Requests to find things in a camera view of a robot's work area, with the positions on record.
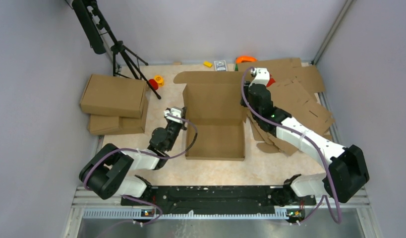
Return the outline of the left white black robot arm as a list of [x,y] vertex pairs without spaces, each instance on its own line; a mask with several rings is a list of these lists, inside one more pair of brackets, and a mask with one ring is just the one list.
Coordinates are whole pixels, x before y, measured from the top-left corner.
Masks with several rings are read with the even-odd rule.
[[93,191],[105,200],[114,195],[127,195],[140,205],[151,200],[150,183],[140,176],[127,178],[135,170],[158,170],[170,156],[179,136],[186,131],[186,107],[172,107],[164,110],[165,127],[153,130],[149,145],[145,149],[118,148],[109,143],[83,167],[79,179],[86,190]]

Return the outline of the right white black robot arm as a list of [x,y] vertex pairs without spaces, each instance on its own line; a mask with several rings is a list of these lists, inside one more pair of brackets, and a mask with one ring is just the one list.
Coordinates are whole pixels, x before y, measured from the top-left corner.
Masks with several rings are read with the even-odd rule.
[[241,104],[247,107],[258,126],[273,137],[307,154],[325,172],[295,175],[283,191],[284,200],[297,204],[308,195],[328,195],[336,202],[348,202],[370,180],[364,154],[356,145],[345,147],[305,127],[287,111],[274,106],[267,88],[270,73],[266,68],[249,67],[252,81],[241,80]]

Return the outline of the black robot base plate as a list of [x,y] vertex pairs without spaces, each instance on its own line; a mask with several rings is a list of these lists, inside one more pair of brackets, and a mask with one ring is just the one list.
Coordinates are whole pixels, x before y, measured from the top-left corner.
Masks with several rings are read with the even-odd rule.
[[141,200],[159,206],[164,214],[273,214],[275,207],[316,205],[310,195],[298,197],[289,186],[153,186]]

